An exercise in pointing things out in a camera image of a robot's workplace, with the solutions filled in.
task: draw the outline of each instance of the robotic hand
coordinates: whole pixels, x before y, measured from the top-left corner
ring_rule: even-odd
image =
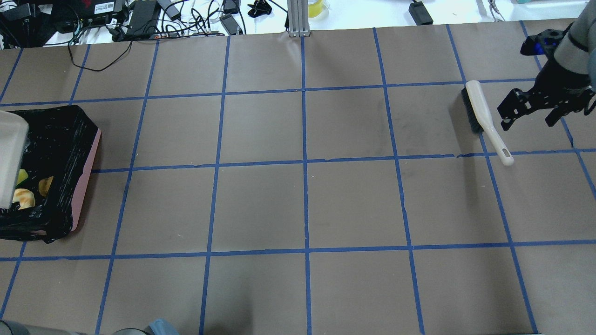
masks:
[[[534,87],[527,92],[511,90],[499,105],[503,130],[540,109],[553,108],[545,119],[549,127],[571,112],[590,114],[596,105],[595,102],[588,107],[596,88],[595,49],[596,0],[590,0],[565,31],[548,29],[529,36],[521,46],[521,54],[544,54],[548,61],[538,73]]]

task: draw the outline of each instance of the yellow round object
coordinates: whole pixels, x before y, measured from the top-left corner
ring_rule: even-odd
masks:
[[[308,17],[313,18],[319,16],[323,11],[323,0],[316,0],[314,4],[308,4]]]

